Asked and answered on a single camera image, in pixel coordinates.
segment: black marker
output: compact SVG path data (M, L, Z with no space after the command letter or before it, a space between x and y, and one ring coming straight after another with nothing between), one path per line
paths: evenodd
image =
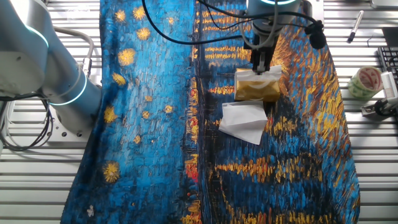
M364 14L364 13L365 13L365 12L364 12L363 10L361 10L361 11L359 12L358 17L356 18L355 26L354 26L353 29L351 30L351 34L349 35L349 38L348 38L348 40L347 40L348 43L351 43L351 42L354 40L355 33L356 33L356 31L358 30L359 24L361 23L361 20L362 20L362 17L363 17L363 14Z

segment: folded white napkin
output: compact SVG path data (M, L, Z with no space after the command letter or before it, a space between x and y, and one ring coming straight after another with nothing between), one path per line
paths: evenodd
M223 119L219 130L259 145L266 123L262 101L223 103Z

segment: yellow package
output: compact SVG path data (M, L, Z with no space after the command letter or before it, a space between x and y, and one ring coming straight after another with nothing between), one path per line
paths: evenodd
M235 73L235 100L276 102L279 99L279 79L282 66L273 66L258 75L251 69L237 69Z

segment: starry night pattern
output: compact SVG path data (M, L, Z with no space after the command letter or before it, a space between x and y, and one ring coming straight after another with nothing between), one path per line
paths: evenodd
M243 0L212 4L245 9ZM175 39L238 33L218 30L194 1L147 6ZM171 43L140 0L101 0L100 14L103 100L61 223L358 221L358 178L327 46L312 49L302 28L282 31L272 60L282 65L281 98L265 105L256 146L218 131L234 72L251 66L242 40ZM221 26L237 22L212 15Z

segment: tape roll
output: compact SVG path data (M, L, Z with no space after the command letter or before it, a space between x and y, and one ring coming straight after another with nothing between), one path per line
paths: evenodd
M363 67L349 80L348 90L360 100L370 100L383 89L381 72L375 67Z

